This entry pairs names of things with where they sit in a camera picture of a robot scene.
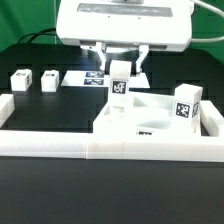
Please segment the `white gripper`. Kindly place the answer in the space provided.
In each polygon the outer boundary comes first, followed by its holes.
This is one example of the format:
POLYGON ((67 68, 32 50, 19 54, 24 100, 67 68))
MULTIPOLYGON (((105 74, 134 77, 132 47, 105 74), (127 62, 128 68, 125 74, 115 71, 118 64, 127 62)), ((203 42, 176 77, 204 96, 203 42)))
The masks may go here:
POLYGON ((192 38, 189 0, 61 0, 56 32, 67 45, 95 45, 103 72, 108 68, 106 44, 138 46, 133 63, 138 75, 149 48, 187 48, 192 38))

